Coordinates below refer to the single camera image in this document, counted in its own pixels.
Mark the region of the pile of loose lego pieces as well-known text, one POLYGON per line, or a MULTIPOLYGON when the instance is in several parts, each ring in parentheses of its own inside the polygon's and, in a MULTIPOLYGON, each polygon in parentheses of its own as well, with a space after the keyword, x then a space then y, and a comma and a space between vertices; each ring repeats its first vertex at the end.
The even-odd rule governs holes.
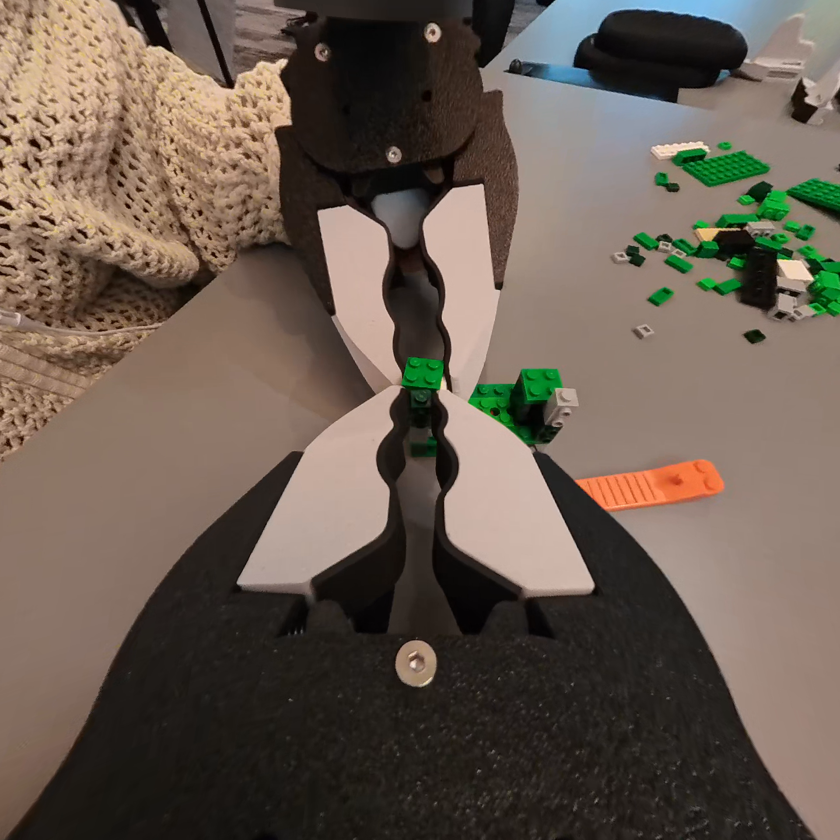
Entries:
MULTIPOLYGON (((723 141, 710 147, 706 156, 735 151, 738 150, 733 149, 732 143, 723 141)), ((681 154, 672 161, 654 159, 659 165, 671 163, 675 173, 693 178, 683 172, 681 165, 706 156, 681 154)), ((789 197, 788 188, 777 188, 760 180, 760 175, 720 186, 731 185, 742 187, 735 199, 738 209, 722 213, 714 222, 696 220, 689 237, 636 233, 627 246, 610 254, 611 262, 640 268, 659 256, 664 266, 687 277, 699 263, 714 261, 728 269, 729 276, 699 276, 694 285, 702 291, 736 299, 773 322, 838 319, 838 259, 823 254, 812 244, 816 226, 795 219, 792 203, 835 217, 838 214, 789 197)))

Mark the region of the small green lego assembly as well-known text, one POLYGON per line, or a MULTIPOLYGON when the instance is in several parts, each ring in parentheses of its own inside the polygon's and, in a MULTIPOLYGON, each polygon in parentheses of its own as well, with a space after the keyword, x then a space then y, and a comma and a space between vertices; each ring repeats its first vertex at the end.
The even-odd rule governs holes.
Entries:
POLYGON ((438 393, 450 392, 451 381, 442 360, 410 356, 403 371, 402 387, 407 393, 409 428, 407 452, 411 459, 435 458, 437 433, 444 428, 444 409, 438 393))

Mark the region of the black padded headset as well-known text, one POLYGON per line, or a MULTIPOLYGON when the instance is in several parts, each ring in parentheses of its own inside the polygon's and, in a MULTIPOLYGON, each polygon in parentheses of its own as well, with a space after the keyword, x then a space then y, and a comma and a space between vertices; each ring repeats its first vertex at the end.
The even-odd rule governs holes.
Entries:
POLYGON ((741 67, 748 51, 741 32, 716 19, 621 9, 582 39, 571 66, 514 59, 507 73, 677 102, 681 90, 714 87, 741 67))

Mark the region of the long green lego plate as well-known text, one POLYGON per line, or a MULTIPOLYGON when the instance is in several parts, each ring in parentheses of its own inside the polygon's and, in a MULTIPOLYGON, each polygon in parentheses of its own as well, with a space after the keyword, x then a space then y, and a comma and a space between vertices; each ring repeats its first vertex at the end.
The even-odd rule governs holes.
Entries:
POLYGON ((839 184, 837 183, 811 178, 789 187, 786 193, 789 197, 809 206, 839 214, 839 184))

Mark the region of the orange brick separator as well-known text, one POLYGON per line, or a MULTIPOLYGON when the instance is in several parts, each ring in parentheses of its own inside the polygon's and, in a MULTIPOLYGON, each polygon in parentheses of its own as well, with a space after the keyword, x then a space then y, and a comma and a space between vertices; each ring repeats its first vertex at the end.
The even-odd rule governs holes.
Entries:
POLYGON ((577 479, 575 482, 602 509, 609 512, 697 501, 714 497, 725 488, 717 468, 705 459, 577 479))

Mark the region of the person's cream knit sweater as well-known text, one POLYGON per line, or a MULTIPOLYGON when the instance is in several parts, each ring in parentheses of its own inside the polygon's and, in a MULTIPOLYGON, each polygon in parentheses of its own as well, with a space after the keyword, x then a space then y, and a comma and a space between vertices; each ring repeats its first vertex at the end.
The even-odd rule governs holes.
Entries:
POLYGON ((117 270, 61 313, 2 302, 1 454, 21 449, 214 278, 157 288, 117 270))

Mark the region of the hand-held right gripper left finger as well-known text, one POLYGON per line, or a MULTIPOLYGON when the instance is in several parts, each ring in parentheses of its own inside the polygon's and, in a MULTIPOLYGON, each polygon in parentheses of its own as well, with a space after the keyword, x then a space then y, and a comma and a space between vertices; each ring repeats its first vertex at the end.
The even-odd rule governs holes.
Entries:
POLYGON ((303 452, 237 586, 336 602, 355 628, 383 634, 406 561, 396 483, 406 466, 406 390, 391 385, 303 452))

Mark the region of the white pointed plastic piece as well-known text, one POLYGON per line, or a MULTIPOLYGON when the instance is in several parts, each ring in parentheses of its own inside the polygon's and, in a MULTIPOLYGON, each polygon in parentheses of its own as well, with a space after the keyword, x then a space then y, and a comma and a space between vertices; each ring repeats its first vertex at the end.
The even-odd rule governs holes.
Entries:
POLYGON ((813 41, 803 36, 804 24, 804 13, 788 17, 773 31, 758 54, 745 60, 739 70, 746 77, 759 81, 800 77, 815 47, 813 41))
POLYGON ((791 118, 806 125, 821 125, 835 112, 839 91, 839 65, 836 63, 818 80, 802 77, 791 94, 791 118))

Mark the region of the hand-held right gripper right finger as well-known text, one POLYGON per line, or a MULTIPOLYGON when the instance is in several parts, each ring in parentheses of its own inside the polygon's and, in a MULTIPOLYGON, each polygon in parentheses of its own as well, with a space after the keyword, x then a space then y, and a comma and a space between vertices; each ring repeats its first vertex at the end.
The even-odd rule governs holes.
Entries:
POLYGON ((434 435, 434 575, 458 630, 478 634, 500 603, 591 595, 592 575, 531 449, 451 392, 434 400, 434 435))

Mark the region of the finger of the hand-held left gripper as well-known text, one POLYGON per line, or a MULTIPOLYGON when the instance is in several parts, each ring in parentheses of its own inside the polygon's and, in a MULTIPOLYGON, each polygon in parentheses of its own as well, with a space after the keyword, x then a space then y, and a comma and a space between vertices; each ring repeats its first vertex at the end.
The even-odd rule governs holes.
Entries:
POLYGON ((483 371, 500 291, 490 252, 485 187, 455 186, 422 224, 425 256, 443 289, 439 317, 448 340, 448 373, 455 394, 471 394, 483 371))
POLYGON ((320 209, 318 225, 329 274, 332 322, 374 393, 399 385, 396 325, 386 304, 393 252, 386 227, 350 206, 320 209))

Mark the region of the green lego model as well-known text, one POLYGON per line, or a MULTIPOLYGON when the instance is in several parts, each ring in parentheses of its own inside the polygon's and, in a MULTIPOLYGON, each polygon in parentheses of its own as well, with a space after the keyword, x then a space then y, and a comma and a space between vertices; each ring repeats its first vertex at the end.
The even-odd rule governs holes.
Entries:
POLYGON ((495 419, 525 445, 544 450, 579 408, 577 391, 557 369, 522 369, 513 383, 477 384, 469 404, 495 419))

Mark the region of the black chair base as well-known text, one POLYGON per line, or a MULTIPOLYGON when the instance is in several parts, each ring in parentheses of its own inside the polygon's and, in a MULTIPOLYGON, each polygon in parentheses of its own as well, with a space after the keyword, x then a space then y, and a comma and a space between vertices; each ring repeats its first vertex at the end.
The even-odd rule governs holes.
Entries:
POLYGON ((149 46, 179 56, 225 88, 234 85, 236 2, 117 1, 116 5, 149 46))

